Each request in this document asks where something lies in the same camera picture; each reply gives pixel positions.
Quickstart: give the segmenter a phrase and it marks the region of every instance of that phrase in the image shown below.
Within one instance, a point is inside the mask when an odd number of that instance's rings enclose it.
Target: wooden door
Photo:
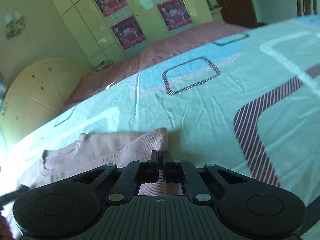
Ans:
[[[222,19],[230,24],[248,28],[257,27],[257,18],[252,0],[217,0],[222,6]]]

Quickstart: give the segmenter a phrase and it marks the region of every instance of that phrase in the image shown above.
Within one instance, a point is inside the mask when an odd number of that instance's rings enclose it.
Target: bed sheet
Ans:
[[[142,70],[209,42],[247,30],[247,28],[223,21],[212,21],[150,44],[139,55],[83,78],[64,103],[60,113]]]
[[[28,135],[10,155],[20,166],[10,179],[44,149],[69,145],[81,132],[166,127],[173,159],[216,163],[289,190],[308,205],[320,195],[319,51],[320,17],[310,16],[173,57]],[[319,233],[318,223],[304,239]]]

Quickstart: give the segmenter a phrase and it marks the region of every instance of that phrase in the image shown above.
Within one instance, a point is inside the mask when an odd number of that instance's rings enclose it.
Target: pink cloth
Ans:
[[[139,55],[83,78],[60,113],[103,91],[108,85],[209,42],[248,30],[223,21],[207,22],[149,45]]]
[[[45,150],[18,181],[31,188],[41,187],[60,179],[97,168],[107,163],[115,163],[118,168],[126,167],[129,162],[141,159],[150,160],[151,151],[166,151],[168,147],[168,131],[158,128],[146,134],[142,133],[103,133],[84,134],[74,143],[54,151]],[[145,183],[140,186],[139,195],[182,195],[181,186],[162,181],[159,172],[158,183]],[[11,209],[12,203],[5,207]],[[21,237],[12,217],[7,216],[13,236]]]

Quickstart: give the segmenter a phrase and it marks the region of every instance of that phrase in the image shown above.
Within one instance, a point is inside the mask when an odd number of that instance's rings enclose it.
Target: metal screw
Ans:
[[[124,196],[122,194],[114,193],[109,195],[108,199],[117,202],[123,200]]]
[[[211,200],[211,196],[209,194],[202,193],[202,194],[198,194],[196,196],[196,199],[199,201],[209,201]]]

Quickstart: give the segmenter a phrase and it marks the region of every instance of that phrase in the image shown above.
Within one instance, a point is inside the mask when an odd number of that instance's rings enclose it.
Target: headboard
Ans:
[[[55,118],[79,81],[90,72],[63,58],[37,61],[9,87],[0,113],[0,128],[10,150],[26,135]]]

